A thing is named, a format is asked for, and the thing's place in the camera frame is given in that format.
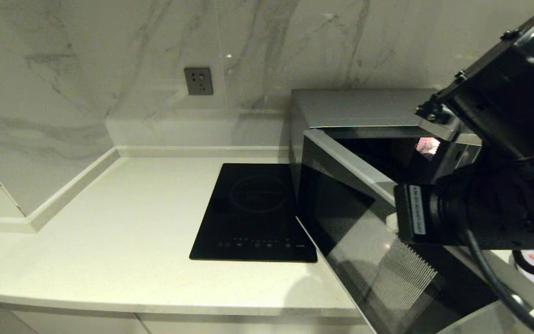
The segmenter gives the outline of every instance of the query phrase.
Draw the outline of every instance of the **white countertop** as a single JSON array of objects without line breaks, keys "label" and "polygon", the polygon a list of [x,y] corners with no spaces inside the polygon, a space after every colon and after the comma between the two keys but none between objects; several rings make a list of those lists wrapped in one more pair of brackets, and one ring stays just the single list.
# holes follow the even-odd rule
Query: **white countertop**
[{"label": "white countertop", "polygon": [[0,302],[216,315],[358,315],[318,263],[193,261],[224,162],[121,158],[34,235],[0,233]]}]

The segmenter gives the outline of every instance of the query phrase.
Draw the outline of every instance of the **baseboard trim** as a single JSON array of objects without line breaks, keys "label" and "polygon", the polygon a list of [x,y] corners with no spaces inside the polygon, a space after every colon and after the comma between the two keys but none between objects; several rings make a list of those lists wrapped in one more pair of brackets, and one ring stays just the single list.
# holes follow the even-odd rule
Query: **baseboard trim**
[{"label": "baseboard trim", "polygon": [[111,148],[25,218],[0,218],[0,232],[36,233],[121,155]]},{"label": "baseboard trim", "polygon": [[279,158],[288,159],[280,146],[117,146],[121,158]]}]

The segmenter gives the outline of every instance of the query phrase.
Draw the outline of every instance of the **black glass cooktop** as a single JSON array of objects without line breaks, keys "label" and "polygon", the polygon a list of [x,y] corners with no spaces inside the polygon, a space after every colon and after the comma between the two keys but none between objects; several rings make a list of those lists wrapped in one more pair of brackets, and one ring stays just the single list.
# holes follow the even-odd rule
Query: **black glass cooktop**
[{"label": "black glass cooktop", "polygon": [[316,262],[314,245],[295,218],[290,167],[222,165],[189,257]]}]

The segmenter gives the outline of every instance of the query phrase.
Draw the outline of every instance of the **microwave oven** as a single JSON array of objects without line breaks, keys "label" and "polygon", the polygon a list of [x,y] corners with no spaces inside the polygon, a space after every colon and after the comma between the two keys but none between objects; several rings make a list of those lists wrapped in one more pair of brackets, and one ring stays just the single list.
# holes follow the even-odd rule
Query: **microwave oven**
[{"label": "microwave oven", "polygon": [[[385,224],[395,212],[398,182],[434,182],[479,153],[480,141],[444,141],[418,126],[413,110],[432,93],[292,91],[297,218],[377,333],[464,333],[479,326],[506,333],[520,324],[465,251],[407,245]],[[492,262],[534,304],[534,286],[495,256]]]}]

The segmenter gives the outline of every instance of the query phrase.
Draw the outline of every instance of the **electrical socket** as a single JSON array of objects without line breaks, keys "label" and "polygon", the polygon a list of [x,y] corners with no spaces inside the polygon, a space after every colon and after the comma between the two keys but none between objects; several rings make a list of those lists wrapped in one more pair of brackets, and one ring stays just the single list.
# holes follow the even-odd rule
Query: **electrical socket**
[{"label": "electrical socket", "polygon": [[189,95],[214,95],[209,68],[185,68],[184,77]]}]

